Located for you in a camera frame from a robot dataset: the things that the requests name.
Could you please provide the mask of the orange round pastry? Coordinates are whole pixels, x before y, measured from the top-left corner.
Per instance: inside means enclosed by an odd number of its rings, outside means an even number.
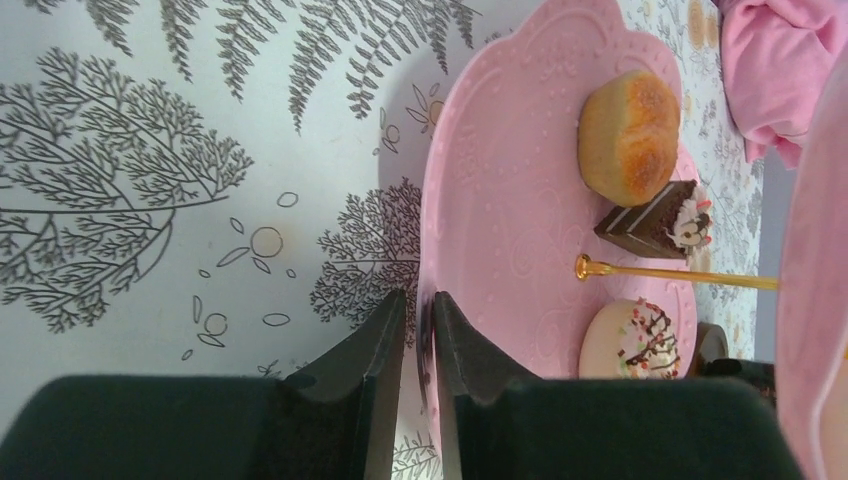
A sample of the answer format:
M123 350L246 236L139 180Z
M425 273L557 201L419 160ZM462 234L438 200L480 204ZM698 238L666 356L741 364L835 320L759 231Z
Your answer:
M670 86L648 71L626 72L593 91L578 124L584 183L618 206L652 200L676 166L680 115Z

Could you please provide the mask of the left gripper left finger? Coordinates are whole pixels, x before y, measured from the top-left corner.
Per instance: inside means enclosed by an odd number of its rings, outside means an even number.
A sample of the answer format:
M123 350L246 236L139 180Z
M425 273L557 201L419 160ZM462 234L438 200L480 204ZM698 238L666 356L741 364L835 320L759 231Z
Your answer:
M350 336L281 383L284 479L388 479L406 295L390 292Z

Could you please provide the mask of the chocolate drizzle donut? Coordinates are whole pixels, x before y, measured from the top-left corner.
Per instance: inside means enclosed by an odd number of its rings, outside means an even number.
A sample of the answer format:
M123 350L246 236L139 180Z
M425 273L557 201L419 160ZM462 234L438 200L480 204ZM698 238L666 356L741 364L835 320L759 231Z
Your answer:
M581 379L662 379L680 376L677 322L644 298L605 305L590 322L579 361Z

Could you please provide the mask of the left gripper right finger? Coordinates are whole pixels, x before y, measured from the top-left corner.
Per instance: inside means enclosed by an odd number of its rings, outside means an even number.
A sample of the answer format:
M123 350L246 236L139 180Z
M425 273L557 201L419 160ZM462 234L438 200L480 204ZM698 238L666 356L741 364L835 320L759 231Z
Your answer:
M471 325L452 296L435 294L439 426L446 479L506 479L517 447L506 391L538 376Z

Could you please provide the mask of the black mug white inside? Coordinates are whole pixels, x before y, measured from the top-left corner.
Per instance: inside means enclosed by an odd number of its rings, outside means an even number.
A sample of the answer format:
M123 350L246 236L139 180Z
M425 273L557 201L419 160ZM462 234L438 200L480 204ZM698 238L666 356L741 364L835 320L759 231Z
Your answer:
M687 377L732 378L744 382L772 407L776 406L775 372L772 363L729 357L728 341L720 325L699 322L693 360Z

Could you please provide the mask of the chocolate cake piece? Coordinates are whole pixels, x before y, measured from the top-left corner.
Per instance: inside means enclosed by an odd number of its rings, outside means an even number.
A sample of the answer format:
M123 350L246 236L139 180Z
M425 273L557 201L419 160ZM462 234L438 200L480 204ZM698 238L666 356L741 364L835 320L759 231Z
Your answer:
M594 232L638 257L689 260L712 242L711 207L697 181L674 180L646 204L614 207Z

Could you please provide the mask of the pink three-tier cake stand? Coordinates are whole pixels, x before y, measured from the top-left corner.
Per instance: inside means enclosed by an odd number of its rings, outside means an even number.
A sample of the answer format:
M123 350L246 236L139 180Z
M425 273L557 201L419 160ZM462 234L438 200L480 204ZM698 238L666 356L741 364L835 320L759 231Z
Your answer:
M577 336L604 295L641 292L694 333L692 288L591 281L565 271L580 247L623 258L590 224L609 203L581 181L579 110L619 73L648 69L682 92L675 53L627 27L617 1L545 1L480 50L457 78L428 158L420 302L450 292L470 320L543 376L570 376ZM821 91L786 229L777 320L781 421L810 478L829 471L820 410L847 345L847 61Z

